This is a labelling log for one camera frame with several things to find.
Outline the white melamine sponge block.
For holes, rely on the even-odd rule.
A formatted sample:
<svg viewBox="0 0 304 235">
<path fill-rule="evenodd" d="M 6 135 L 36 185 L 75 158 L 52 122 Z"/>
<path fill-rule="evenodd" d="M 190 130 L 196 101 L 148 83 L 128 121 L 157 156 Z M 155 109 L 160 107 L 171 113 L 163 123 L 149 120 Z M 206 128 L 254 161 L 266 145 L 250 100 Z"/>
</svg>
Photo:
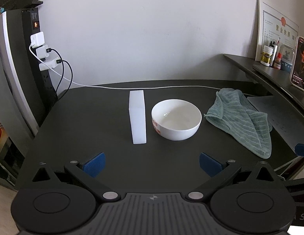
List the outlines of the white melamine sponge block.
<svg viewBox="0 0 304 235">
<path fill-rule="evenodd" d="M 146 109 L 143 90 L 130 91 L 129 117 L 133 144 L 147 143 Z"/>
</svg>

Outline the white ceramic bowl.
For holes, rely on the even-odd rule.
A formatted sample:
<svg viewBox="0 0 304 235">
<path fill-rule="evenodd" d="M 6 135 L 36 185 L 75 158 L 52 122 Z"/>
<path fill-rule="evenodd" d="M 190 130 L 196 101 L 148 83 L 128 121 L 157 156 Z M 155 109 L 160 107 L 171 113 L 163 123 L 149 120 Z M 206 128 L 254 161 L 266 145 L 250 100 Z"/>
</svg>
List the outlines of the white ceramic bowl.
<svg viewBox="0 0 304 235">
<path fill-rule="evenodd" d="M 180 99 L 167 99 L 155 104 L 151 110 L 154 130 L 163 138 L 183 141 L 199 129 L 203 115 L 192 103 Z"/>
</svg>

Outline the teal striped dish towel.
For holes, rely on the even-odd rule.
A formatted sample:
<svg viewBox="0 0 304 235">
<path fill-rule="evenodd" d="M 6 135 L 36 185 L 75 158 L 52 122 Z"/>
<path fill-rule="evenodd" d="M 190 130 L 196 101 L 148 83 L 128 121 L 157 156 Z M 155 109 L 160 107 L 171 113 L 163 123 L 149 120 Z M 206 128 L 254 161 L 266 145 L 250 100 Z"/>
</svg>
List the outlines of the teal striped dish towel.
<svg viewBox="0 0 304 235">
<path fill-rule="evenodd" d="M 214 104 L 204 117 L 253 154 L 270 158 L 272 125 L 268 115 L 256 110 L 240 90 L 223 88 L 216 92 Z"/>
</svg>

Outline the dark raised side shelf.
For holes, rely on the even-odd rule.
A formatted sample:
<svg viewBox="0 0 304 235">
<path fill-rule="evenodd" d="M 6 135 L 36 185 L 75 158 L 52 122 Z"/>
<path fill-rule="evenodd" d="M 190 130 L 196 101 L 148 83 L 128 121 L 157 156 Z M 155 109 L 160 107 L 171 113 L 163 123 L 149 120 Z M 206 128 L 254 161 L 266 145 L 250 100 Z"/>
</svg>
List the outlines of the dark raised side shelf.
<svg viewBox="0 0 304 235">
<path fill-rule="evenodd" d="M 264 66 L 252 58 L 231 54 L 223 56 L 269 92 L 285 98 L 304 117 L 304 91 L 290 83 L 287 72 Z"/>
</svg>

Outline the smartphone with lit screen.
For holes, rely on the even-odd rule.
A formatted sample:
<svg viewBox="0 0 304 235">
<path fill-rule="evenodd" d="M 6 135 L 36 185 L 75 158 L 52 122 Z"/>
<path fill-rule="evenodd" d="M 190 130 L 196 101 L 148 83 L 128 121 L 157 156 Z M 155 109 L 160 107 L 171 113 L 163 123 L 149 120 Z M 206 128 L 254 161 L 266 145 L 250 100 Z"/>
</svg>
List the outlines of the smartphone with lit screen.
<svg viewBox="0 0 304 235">
<path fill-rule="evenodd" d="M 296 40 L 296 54 L 290 73 L 290 82 L 293 86 L 304 91 L 304 37 Z"/>
</svg>

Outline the red-capped small bottle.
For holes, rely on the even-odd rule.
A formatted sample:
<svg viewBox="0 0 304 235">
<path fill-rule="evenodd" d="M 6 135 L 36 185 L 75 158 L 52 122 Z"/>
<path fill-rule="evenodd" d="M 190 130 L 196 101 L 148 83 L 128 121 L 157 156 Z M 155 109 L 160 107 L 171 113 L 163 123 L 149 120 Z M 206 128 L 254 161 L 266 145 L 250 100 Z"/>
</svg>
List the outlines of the red-capped small bottle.
<svg viewBox="0 0 304 235">
<path fill-rule="evenodd" d="M 279 52 L 275 58 L 275 61 L 273 63 L 273 67 L 277 70 L 281 69 L 281 58 L 282 58 L 282 54 Z"/>
</svg>

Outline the small blue white box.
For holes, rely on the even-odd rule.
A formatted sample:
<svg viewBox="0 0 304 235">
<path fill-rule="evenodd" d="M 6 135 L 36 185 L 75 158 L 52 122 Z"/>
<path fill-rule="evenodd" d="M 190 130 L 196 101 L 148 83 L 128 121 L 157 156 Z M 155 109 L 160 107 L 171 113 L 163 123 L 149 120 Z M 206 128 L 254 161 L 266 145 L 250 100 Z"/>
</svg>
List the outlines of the small blue white box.
<svg viewBox="0 0 304 235">
<path fill-rule="evenodd" d="M 281 70 L 290 73 L 293 66 L 295 50 L 287 45 L 282 45 L 280 49 L 280 53 L 282 54 Z"/>
</svg>

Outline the bottom white charger plug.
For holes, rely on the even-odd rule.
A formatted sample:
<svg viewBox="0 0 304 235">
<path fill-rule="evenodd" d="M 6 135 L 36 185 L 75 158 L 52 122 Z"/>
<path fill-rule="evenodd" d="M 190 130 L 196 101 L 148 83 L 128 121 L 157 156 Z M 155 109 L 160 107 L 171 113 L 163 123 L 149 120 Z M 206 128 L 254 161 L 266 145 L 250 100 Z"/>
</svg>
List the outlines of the bottom white charger plug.
<svg viewBox="0 0 304 235">
<path fill-rule="evenodd" d="M 59 57 L 56 57 L 50 61 L 42 61 L 42 60 L 39 60 L 39 61 L 40 61 L 40 64 L 39 64 L 40 71 L 54 69 L 62 62 L 62 60 Z"/>
</svg>

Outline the white charger plug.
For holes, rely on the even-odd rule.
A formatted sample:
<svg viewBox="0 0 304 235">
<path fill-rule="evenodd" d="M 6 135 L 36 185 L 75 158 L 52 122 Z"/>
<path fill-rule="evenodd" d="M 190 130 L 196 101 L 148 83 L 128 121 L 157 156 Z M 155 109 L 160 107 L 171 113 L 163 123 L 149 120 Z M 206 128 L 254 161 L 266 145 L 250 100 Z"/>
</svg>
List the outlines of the white charger plug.
<svg viewBox="0 0 304 235">
<path fill-rule="evenodd" d="M 31 41 L 31 48 L 38 48 L 40 46 L 43 46 L 45 44 L 45 37 L 44 37 L 44 33 L 38 32 L 35 34 L 32 34 L 30 36 L 30 41 Z"/>
<path fill-rule="evenodd" d="M 54 69 L 62 62 L 62 60 L 59 57 L 56 57 L 50 61 L 42 61 L 42 60 L 39 60 L 39 61 L 40 61 L 40 64 L 39 64 L 40 71 Z"/>
<path fill-rule="evenodd" d="M 49 57 L 49 52 L 47 51 L 48 49 L 48 46 L 47 45 L 44 45 L 44 46 L 41 46 L 41 47 L 38 47 L 35 52 L 36 52 L 36 55 L 39 59 L 45 59 L 47 57 Z"/>
</svg>

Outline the middle white charger plug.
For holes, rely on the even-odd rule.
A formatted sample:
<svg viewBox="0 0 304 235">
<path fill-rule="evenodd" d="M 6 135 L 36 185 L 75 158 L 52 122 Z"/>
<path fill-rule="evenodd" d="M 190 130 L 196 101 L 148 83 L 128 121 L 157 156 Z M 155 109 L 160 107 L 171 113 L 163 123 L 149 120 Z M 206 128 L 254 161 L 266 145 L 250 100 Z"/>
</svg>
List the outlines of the middle white charger plug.
<svg viewBox="0 0 304 235">
<path fill-rule="evenodd" d="M 44 45 L 44 46 L 41 46 L 41 47 L 38 47 L 35 52 L 36 52 L 36 55 L 39 59 L 45 59 L 47 57 L 49 57 L 49 52 L 47 51 L 48 49 L 48 46 L 47 45 Z"/>
</svg>

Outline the framed business licence certificate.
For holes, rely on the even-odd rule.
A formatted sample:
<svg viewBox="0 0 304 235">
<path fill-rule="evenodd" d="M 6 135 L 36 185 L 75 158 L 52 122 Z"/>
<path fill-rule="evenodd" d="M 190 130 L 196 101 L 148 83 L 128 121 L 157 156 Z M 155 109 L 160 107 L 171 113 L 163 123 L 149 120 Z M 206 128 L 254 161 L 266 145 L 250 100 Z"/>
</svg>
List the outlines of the framed business licence certificate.
<svg viewBox="0 0 304 235">
<path fill-rule="evenodd" d="M 295 48 L 299 25 L 271 6 L 266 0 L 257 0 L 258 37 L 255 60 L 260 61 L 264 45 L 275 41 Z"/>
</svg>

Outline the top white charger plug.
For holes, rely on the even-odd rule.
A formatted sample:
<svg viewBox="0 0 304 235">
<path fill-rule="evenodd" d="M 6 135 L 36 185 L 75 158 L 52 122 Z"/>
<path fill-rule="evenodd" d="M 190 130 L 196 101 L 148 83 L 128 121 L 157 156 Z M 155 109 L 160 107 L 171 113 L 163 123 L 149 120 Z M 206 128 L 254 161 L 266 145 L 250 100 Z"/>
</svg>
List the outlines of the top white charger plug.
<svg viewBox="0 0 304 235">
<path fill-rule="evenodd" d="M 40 46 L 43 46 L 45 44 L 45 37 L 44 37 L 44 33 L 38 32 L 35 34 L 32 34 L 30 36 L 30 41 L 31 41 L 31 48 L 38 48 Z"/>
</svg>

